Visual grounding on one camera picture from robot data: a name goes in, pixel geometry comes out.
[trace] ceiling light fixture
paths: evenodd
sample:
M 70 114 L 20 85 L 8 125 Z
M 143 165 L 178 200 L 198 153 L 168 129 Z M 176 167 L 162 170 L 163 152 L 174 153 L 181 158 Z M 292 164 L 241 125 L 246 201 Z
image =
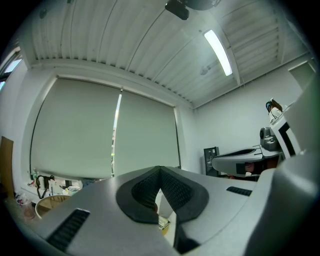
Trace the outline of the ceiling light fixture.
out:
M 224 47 L 222 46 L 221 42 L 219 41 L 219 38 L 217 37 L 217 35 L 212 30 L 209 30 L 204 34 L 204 37 L 209 42 L 216 56 L 218 57 L 225 75 L 226 76 L 231 75 L 232 69 L 227 57 L 227 53 Z

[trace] black slot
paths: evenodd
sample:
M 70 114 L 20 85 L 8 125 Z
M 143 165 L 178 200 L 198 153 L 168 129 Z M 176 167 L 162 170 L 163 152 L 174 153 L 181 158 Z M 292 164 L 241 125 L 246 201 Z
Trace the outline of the black slot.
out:
M 252 149 L 243 149 L 243 150 L 240 150 L 240 151 L 237 151 L 237 152 L 233 152 L 233 153 L 229 153 L 229 154 L 217 155 L 216 158 L 247 155 L 247 154 L 253 153 L 254 151 L 256 151 L 255 148 L 252 148 Z
M 88 218 L 90 212 L 75 209 L 67 219 L 50 235 L 47 242 L 65 252 L 69 244 Z
M 294 156 L 296 155 L 295 150 L 294 150 L 294 146 L 292 145 L 289 136 L 287 134 L 287 131 L 290 129 L 289 124 L 286 122 L 280 129 L 279 129 L 279 133 L 284 141 L 284 144 L 286 145 L 286 148 L 289 151 L 289 155 L 290 156 Z
M 240 187 L 235 187 L 235 186 L 230 186 L 226 189 L 227 191 L 239 194 L 239 195 L 244 195 L 249 197 L 251 195 L 252 190 L 240 188 Z
M 236 163 L 235 170 L 237 174 L 246 174 L 246 165 L 244 163 Z

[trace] ceiling beam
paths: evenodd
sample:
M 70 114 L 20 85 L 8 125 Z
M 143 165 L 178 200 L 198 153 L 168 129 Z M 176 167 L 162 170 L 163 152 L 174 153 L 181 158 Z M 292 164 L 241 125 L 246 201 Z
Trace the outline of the ceiling beam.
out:
M 186 99 L 160 84 L 102 63 L 78 59 L 42 59 L 32 65 L 32 68 L 54 68 L 62 78 L 92 81 L 141 94 L 172 106 L 193 108 Z
M 236 83 L 240 85 L 241 82 L 240 82 L 240 75 L 239 75 L 239 69 L 238 69 L 236 57 L 224 30 L 222 29 L 222 27 L 220 26 L 220 24 L 218 23 L 218 21 L 210 11 L 202 11 L 201 16 L 204 19 L 204 21 L 210 25 L 211 29 L 214 31 L 214 33 L 222 43 L 223 48 L 226 51 L 228 60 L 230 62 L 230 66 L 231 66 L 234 78 L 236 80 Z
M 272 2 L 275 15 L 276 15 L 276 20 L 278 23 L 278 55 L 277 55 L 277 60 L 280 64 L 284 62 L 285 58 L 285 52 L 286 52 L 286 18 L 283 13 L 283 11 L 280 9 L 280 7 L 275 3 Z
M 18 41 L 24 63 L 28 69 L 37 62 L 32 39 L 32 15 L 29 15 L 18 29 Z
M 255 80 L 259 77 L 261 77 L 262 75 L 269 73 L 285 64 L 287 64 L 286 68 L 289 70 L 290 68 L 294 67 L 297 64 L 301 64 L 301 62 L 305 61 L 305 60 L 309 60 L 311 57 L 310 54 L 306 54 L 304 53 L 303 55 L 300 56 L 295 56 L 291 59 L 289 59 L 288 61 L 283 62 L 282 64 L 279 64 L 277 60 L 274 60 L 273 62 L 262 66 L 261 68 L 258 68 L 257 70 L 255 70 L 252 73 L 249 73 L 247 75 L 245 75 L 243 77 L 244 83 L 241 83 L 240 86 L 242 86 L 243 84 L 246 84 L 252 80 Z M 211 93 L 208 93 L 205 97 L 196 100 L 196 101 L 192 101 L 194 109 L 201 107 L 202 105 L 209 103 L 213 100 L 215 100 L 216 98 L 219 98 L 222 95 L 225 95 L 227 93 L 229 93 L 230 91 L 238 88 L 239 86 L 233 81 L 229 84 L 226 84 L 224 86 L 222 86 L 221 88 L 219 88 L 218 90 L 215 90 Z

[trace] ceiling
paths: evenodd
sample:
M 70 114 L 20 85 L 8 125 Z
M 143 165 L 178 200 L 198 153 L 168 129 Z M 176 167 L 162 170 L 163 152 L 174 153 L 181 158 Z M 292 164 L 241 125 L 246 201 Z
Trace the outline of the ceiling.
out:
M 166 2 L 44 3 L 31 18 L 35 59 L 28 61 L 73 59 L 110 65 L 198 107 L 307 52 L 269 1 L 222 0 L 207 11 L 189 9 L 186 21 L 165 10 Z M 232 75 L 225 76 L 203 35 L 210 29 L 227 51 Z

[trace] window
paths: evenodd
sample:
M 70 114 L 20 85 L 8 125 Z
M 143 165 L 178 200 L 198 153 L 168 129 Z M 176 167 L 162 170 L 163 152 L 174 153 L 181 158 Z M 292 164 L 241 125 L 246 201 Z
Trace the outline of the window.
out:
M 9 66 L 5 69 L 4 73 L 10 73 L 12 72 L 15 67 L 19 64 L 19 62 L 21 61 L 22 59 L 16 59 L 14 61 L 12 61 Z
M 14 49 L 4 61 L 0 64 L 0 92 L 5 85 L 6 80 L 10 76 L 11 72 L 21 62 L 22 56 L 20 48 Z
M 124 90 L 115 138 L 115 176 L 151 166 L 180 165 L 171 106 Z
M 110 178 L 119 92 L 93 82 L 57 79 L 34 126 L 30 169 L 63 177 Z
M 115 176 L 114 166 L 115 166 L 115 141 L 116 141 L 116 130 L 117 130 L 117 122 L 118 122 L 118 116 L 119 116 L 119 108 L 121 103 L 121 97 L 122 95 L 119 95 L 118 103 L 116 105 L 115 110 L 115 117 L 114 117 L 114 123 L 113 123 L 113 134 L 112 134 L 112 149 L 111 149 L 111 177 L 113 178 Z
M 0 92 L 1 92 L 2 87 L 4 87 L 4 85 L 5 85 L 4 81 L 0 82 Z

